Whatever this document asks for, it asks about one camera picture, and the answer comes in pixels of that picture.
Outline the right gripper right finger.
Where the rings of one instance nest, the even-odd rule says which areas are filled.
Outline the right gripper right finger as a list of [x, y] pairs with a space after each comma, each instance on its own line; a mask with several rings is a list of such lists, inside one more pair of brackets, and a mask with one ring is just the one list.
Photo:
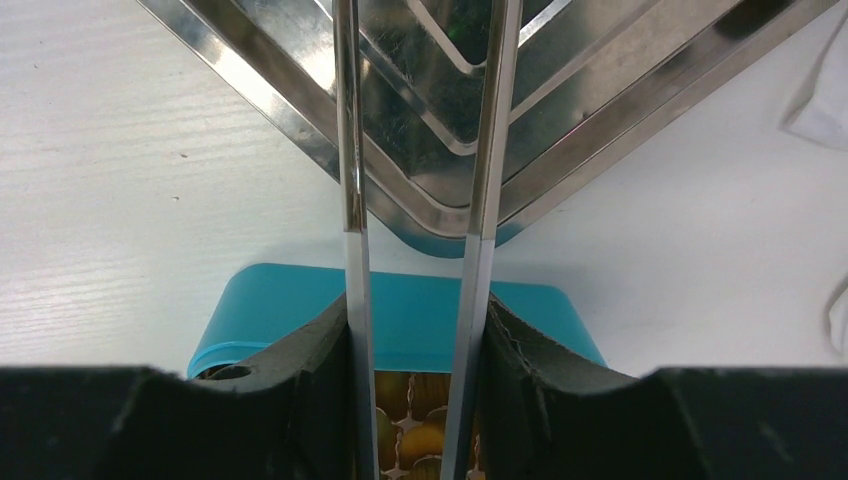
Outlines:
[[634, 378], [532, 327], [498, 299], [478, 419], [490, 479], [843, 479], [847, 372], [665, 367]]

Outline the teal chocolate box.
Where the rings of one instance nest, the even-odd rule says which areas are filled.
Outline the teal chocolate box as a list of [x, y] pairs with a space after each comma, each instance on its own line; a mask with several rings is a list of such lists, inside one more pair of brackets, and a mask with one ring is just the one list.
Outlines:
[[[371, 276], [379, 468], [384, 479], [435, 479], [452, 365], [460, 282]], [[340, 269], [260, 263], [226, 285], [187, 374], [203, 378], [266, 348], [318, 316], [344, 289]], [[596, 363], [603, 358], [560, 289], [495, 282], [493, 293], [537, 330]]]

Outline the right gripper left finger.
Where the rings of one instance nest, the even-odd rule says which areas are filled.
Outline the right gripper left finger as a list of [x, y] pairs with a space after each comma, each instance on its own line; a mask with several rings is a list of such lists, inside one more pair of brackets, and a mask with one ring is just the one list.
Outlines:
[[348, 479], [346, 304], [206, 379], [5, 367], [5, 479]]

